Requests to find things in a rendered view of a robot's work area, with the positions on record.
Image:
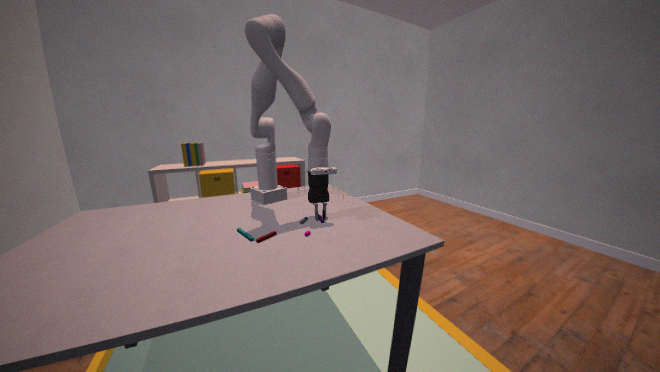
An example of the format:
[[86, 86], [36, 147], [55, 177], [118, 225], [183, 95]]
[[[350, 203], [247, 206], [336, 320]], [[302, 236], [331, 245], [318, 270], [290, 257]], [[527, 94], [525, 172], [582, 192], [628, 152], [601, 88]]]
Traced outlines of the turquoise rod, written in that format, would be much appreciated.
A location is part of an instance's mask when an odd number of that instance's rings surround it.
[[239, 232], [241, 235], [243, 235], [249, 241], [251, 241], [251, 242], [254, 241], [254, 238], [251, 235], [249, 235], [248, 233], [246, 233], [244, 230], [242, 230], [241, 228], [237, 228], [237, 232]]

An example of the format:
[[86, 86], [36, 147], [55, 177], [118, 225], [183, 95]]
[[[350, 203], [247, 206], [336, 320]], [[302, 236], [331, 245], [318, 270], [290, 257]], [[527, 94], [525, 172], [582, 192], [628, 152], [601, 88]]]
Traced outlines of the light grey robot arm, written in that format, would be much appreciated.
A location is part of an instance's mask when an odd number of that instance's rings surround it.
[[305, 80], [281, 59], [286, 37], [282, 19], [275, 14], [250, 19], [245, 25], [245, 35], [261, 59], [251, 81], [250, 131], [254, 138], [268, 138], [255, 148], [258, 186], [260, 190], [272, 190], [278, 188], [275, 123], [272, 118], [260, 117], [275, 100], [277, 79], [312, 133], [309, 158], [328, 158], [331, 122], [325, 113], [318, 113], [316, 100]]

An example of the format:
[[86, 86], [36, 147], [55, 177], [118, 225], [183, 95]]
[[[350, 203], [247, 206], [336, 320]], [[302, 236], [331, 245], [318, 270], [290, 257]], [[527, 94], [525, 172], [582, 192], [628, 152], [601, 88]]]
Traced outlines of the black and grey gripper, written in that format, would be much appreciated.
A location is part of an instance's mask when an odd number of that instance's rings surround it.
[[308, 158], [308, 201], [315, 206], [315, 219], [318, 221], [318, 204], [323, 203], [323, 219], [326, 220], [326, 205], [329, 202], [328, 175], [337, 174], [335, 167], [329, 167], [328, 158]]

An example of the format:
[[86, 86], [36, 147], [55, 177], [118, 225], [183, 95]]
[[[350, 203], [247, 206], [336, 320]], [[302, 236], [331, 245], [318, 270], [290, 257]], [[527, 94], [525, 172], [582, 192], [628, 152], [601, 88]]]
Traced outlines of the red rod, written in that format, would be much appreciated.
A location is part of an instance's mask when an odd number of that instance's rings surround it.
[[257, 242], [257, 243], [260, 243], [260, 242], [262, 242], [262, 241], [264, 241], [264, 240], [267, 240], [267, 239], [269, 239], [269, 238], [271, 238], [271, 237], [273, 237], [273, 236], [275, 236], [275, 235], [277, 235], [277, 233], [276, 233], [275, 231], [274, 231], [274, 232], [271, 232], [271, 233], [269, 233], [269, 234], [267, 234], [267, 235], [265, 235], [265, 236], [262, 236], [262, 237], [256, 239], [256, 242]]

